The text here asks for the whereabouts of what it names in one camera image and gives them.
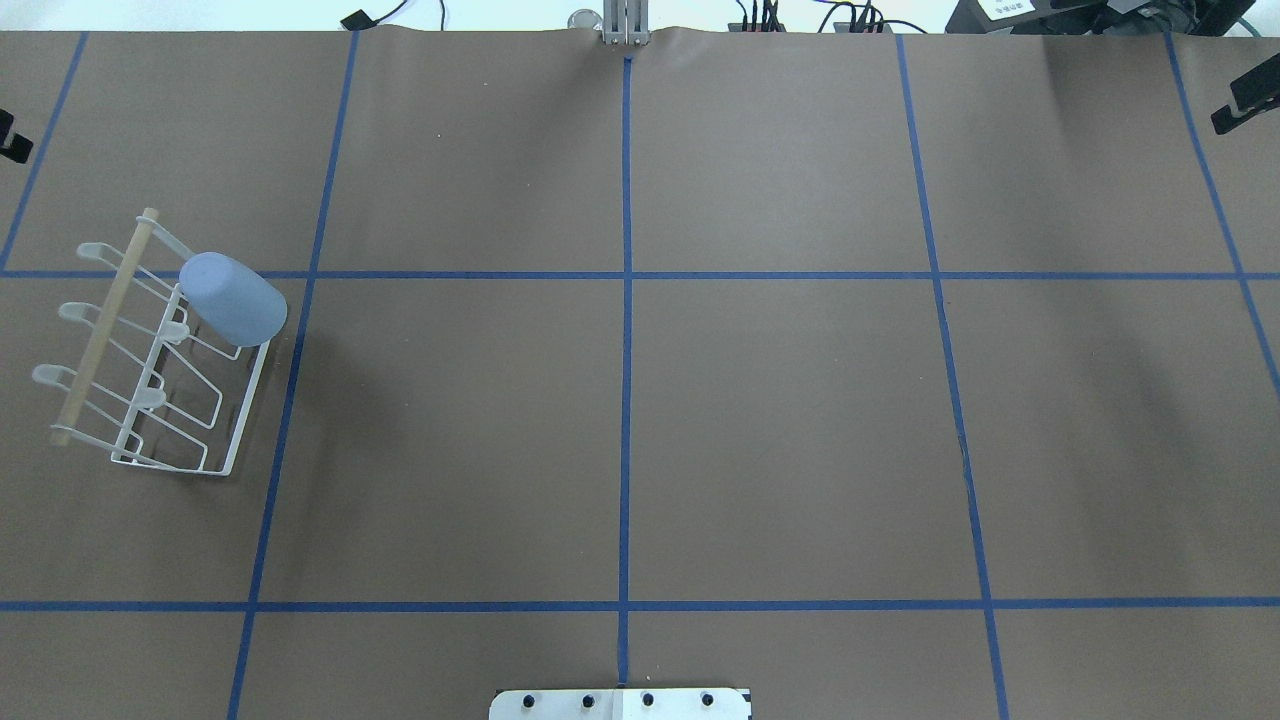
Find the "small black device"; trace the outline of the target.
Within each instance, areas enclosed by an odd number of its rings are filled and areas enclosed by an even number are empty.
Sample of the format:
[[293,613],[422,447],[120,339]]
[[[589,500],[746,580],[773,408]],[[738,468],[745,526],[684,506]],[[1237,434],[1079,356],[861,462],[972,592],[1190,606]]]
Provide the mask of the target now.
[[361,32],[376,27],[378,22],[364,9],[360,9],[342,18],[340,26],[349,32]]

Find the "brown paper table cover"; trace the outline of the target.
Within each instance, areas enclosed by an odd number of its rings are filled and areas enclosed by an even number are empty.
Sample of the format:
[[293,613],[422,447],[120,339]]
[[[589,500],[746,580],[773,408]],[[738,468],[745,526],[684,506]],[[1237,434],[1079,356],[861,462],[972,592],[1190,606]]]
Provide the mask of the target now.
[[[1277,716],[1275,38],[3,35],[3,716]],[[49,443],[156,208],[223,479]]]

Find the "aluminium frame post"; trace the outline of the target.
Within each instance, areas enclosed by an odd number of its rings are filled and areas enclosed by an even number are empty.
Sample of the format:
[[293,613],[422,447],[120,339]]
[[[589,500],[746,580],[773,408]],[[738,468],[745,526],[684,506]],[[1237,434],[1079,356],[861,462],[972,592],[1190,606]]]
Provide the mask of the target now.
[[602,3],[600,35],[604,45],[644,46],[650,42],[650,3],[648,0],[605,0]]

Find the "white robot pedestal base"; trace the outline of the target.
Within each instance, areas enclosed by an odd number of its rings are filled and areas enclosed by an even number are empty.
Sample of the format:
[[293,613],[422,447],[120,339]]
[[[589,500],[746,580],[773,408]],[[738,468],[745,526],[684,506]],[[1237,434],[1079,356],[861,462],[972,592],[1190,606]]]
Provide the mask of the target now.
[[728,687],[502,691],[489,719],[751,719],[751,693]]

